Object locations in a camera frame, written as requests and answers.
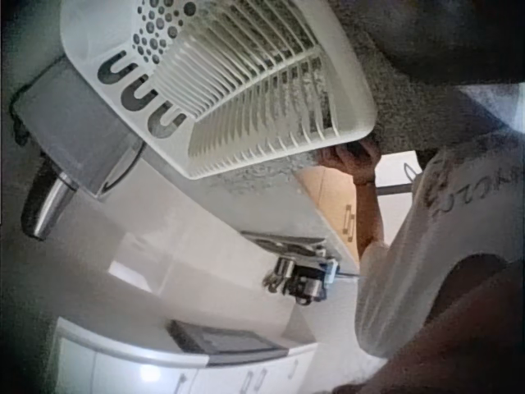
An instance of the dish rack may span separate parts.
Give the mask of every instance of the dish rack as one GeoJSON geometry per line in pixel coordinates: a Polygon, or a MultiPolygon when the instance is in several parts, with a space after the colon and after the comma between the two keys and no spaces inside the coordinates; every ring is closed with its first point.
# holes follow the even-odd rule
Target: dish rack
{"type": "Polygon", "coordinates": [[[190,179],[359,140],[376,120],[322,0],[62,0],[61,36],[95,91],[190,179]]]}

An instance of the circular hole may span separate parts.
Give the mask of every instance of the circular hole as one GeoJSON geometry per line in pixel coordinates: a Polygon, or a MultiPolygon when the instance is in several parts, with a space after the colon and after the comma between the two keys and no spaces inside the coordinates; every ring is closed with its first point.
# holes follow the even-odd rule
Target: circular hole
{"type": "Polygon", "coordinates": [[[167,30],[167,35],[169,35],[170,39],[174,39],[177,36],[177,28],[175,26],[170,26],[167,30]]]}
{"type": "Polygon", "coordinates": [[[195,3],[194,2],[187,2],[185,5],[184,5],[184,13],[187,15],[187,16],[193,16],[195,15],[195,12],[197,11],[197,6],[195,6],[195,3]]]}

